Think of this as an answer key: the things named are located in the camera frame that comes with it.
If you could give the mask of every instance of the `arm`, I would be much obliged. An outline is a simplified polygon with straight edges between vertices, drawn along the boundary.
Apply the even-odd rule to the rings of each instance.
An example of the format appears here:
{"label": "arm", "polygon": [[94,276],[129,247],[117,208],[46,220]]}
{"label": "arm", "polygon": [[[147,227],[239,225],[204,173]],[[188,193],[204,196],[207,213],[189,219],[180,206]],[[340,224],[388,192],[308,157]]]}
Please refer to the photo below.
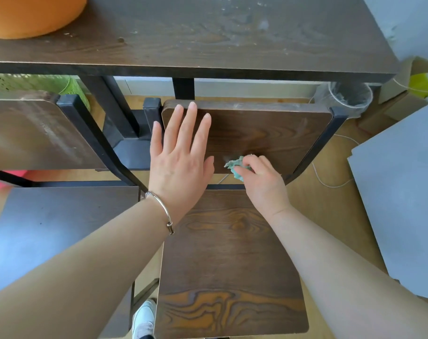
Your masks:
{"label": "arm", "polygon": [[[162,130],[155,122],[149,188],[176,224],[214,173],[204,162],[211,118],[190,146],[197,108],[177,106]],[[97,338],[132,282],[168,236],[161,205],[147,198],[0,291],[0,338]]]}
{"label": "arm", "polygon": [[264,156],[236,167],[247,195],[291,257],[338,339],[428,338],[428,304],[307,219]]}

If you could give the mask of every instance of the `finger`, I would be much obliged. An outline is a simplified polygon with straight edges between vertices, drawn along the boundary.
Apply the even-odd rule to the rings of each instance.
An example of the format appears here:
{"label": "finger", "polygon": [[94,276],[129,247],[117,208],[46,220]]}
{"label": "finger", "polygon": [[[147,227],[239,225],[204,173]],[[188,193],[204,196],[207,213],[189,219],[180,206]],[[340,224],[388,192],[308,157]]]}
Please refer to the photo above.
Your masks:
{"label": "finger", "polygon": [[234,169],[234,171],[236,171],[238,174],[240,174],[242,176],[244,181],[246,179],[250,178],[251,176],[255,175],[253,173],[253,171],[250,171],[249,169],[246,169],[246,168],[239,166],[239,165],[235,166],[233,169]]}
{"label": "finger", "polygon": [[214,156],[209,156],[203,163],[203,181],[208,185],[214,175]]}
{"label": "finger", "polygon": [[166,153],[170,153],[175,149],[183,113],[184,108],[182,105],[177,105],[173,110],[172,117],[170,118],[170,121],[168,122],[167,128],[165,129],[164,133],[163,151]]}
{"label": "finger", "polygon": [[208,135],[211,127],[211,115],[206,113],[203,119],[201,119],[200,125],[198,126],[197,133],[195,133],[194,143],[190,154],[196,155],[203,159],[206,153],[206,144],[208,143]]}
{"label": "finger", "polygon": [[157,157],[162,153],[162,128],[157,121],[153,123],[153,133],[151,134],[150,155]]}
{"label": "finger", "polygon": [[197,105],[191,102],[187,108],[186,116],[178,133],[176,148],[184,152],[190,152],[190,143],[192,142],[192,135],[194,134],[195,119],[197,118]]}
{"label": "finger", "polygon": [[257,174],[263,174],[267,171],[266,165],[264,165],[263,161],[256,157],[254,154],[249,154],[245,156],[242,160],[243,165],[250,165],[253,171]]}
{"label": "finger", "polygon": [[264,163],[264,165],[266,165],[269,169],[274,170],[274,167],[272,166],[270,161],[265,156],[259,156],[258,158],[261,159],[261,161]]}

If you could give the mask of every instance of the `green cloth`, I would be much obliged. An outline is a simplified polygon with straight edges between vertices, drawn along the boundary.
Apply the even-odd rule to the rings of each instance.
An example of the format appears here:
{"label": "green cloth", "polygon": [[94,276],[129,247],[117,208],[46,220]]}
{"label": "green cloth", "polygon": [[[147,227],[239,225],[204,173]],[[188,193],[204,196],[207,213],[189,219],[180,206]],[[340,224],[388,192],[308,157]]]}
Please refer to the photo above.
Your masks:
{"label": "green cloth", "polygon": [[242,178],[242,176],[240,176],[240,174],[238,174],[236,171],[234,171],[233,167],[235,166],[242,166],[243,168],[249,169],[251,170],[250,166],[244,166],[242,164],[242,159],[244,158],[244,156],[240,156],[239,159],[234,159],[234,160],[230,160],[229,162],[227,162],[227,164],[225,164],[224,168],[228,168],[231,170],[231,172],[234,175],[234,178],[244,182],[244,179]]}

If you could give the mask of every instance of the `shoe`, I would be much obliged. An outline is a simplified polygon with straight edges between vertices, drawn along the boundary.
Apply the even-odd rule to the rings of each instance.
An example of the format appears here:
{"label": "shoe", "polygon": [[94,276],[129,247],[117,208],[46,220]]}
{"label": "shoe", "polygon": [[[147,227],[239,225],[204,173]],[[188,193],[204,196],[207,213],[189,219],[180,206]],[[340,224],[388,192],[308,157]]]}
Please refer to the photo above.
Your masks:
{"label": "shoe", "polygon": [[132,339],[153,336],[156,319],[156,302],[148,299],[140,306],[132,318]]}

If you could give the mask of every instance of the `silver bangle bracelet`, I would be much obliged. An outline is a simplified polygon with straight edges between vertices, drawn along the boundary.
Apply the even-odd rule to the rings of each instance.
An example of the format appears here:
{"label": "silver bangle bracelet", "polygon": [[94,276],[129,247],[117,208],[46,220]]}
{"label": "silver bangle bracelet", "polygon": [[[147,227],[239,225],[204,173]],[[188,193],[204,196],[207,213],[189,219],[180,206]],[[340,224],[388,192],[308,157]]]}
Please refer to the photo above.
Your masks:
{"label": "silver bangle bracelet", "polygon": [[147,191],[145,193],[145,198],[147,198],[148,196],[153,196],[161,204],[162,208],[164,208],[165,214],[168,217],[168,222],[167,222],[168,235],[172,235],[173,233],[175,233],[172,226],[173,225],[172,219],[170,219],[170,214],[168,214],[168,210],[167,210],[167,207],[164,205],[164,202],[162,202],[162,200],[153,192]]}

